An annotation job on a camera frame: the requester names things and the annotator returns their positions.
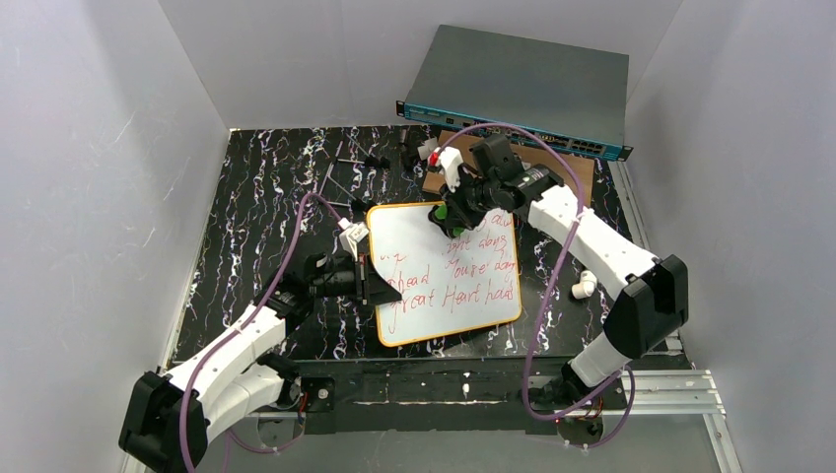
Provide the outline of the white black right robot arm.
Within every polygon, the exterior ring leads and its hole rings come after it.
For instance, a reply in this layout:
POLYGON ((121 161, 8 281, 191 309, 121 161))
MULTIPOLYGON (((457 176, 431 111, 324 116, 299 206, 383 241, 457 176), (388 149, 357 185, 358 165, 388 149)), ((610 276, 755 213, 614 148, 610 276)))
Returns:
POLYGON ((447 237, 458 237, 493 210, 512 213, 561 240, 558 259, 574 256, 614 299, 601 334, 548 383, 522 389, 529 408, 584 404, 687 322, 687 266, 675 255, 655 256, 621 235, 584 206, 558 173, 543 164, 524 164, 505 136, 489 136, 469 151, 472 164, 454 147, 428 156, 428 169, 444 179, 443 202, 429 220, 447 237))

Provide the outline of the white pvc elbow far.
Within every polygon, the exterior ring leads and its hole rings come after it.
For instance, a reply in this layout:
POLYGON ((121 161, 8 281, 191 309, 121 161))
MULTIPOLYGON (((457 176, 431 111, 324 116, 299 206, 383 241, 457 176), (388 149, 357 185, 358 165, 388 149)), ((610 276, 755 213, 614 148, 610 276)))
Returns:
POLYGON ((429 138, 423 142, 421 142, 417 148, 416 153, 420 161, 427 161, 431 155, 433 155, 437 149, 439 148, 439 142, 437 138, 429 138))

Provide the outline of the green black whiteboard eraser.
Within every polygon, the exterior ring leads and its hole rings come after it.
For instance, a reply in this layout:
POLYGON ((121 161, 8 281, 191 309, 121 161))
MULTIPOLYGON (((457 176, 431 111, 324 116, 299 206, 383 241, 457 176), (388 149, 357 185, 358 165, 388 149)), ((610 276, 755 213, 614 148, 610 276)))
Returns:
POLYGON ((457 238, 468 231, 465 222, 445 203, 435 205, 429 212, 428 219, 447 238, 457 238))

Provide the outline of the yellow framed whiteboard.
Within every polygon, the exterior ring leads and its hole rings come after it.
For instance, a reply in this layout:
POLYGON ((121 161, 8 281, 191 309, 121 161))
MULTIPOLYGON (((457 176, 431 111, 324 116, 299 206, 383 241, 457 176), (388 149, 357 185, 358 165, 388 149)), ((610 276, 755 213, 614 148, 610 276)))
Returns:
POLYGON ((496 209, 449 238, 431 203, 382 205, 367 215, 377 272, 401 294, 377 307, 380 342, 398 347, 517 320, 523 312, 512 214, 496 209))

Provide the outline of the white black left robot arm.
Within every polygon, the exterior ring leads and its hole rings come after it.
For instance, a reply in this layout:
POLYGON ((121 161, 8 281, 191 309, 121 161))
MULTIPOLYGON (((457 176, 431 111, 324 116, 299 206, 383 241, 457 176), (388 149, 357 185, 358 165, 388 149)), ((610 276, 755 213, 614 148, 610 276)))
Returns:
POLYGON ((277 269, 243 315, 200 352, 138 378, 118 447, 154 472, 194 471, 218 435, 297 381, 297 364, 273 350, 316 301, 338 297, 371 308, 399 302, 402 294, 368 254, 321 253, 277 269))

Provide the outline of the white pvc elbow near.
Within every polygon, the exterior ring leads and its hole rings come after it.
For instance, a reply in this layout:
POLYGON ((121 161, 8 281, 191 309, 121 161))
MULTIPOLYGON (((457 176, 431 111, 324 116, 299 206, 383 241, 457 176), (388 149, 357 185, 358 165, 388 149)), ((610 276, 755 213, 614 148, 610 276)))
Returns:
POLYGON ((590 270, 584 270, 580 273, 579 281, 571 287, 571 294, 575 300, 584 300, 590 298, 597 287, 598 279, 590 270))

